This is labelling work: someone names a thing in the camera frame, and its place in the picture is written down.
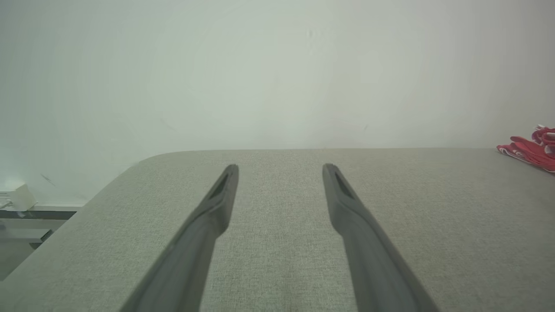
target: gray textured tablecloth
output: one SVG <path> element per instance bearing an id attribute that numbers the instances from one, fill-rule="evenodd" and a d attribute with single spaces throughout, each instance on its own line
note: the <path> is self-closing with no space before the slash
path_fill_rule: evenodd
<path id="1" fill-rule="evenodd" d="M 179 152 L 128 169 L 1 285 L 4 310 L 117 310 L 227 164 L 204 310 L 355 310 L 335 163 L 444 311 L 555 310 L 555 177 L 494 149 Z"/>

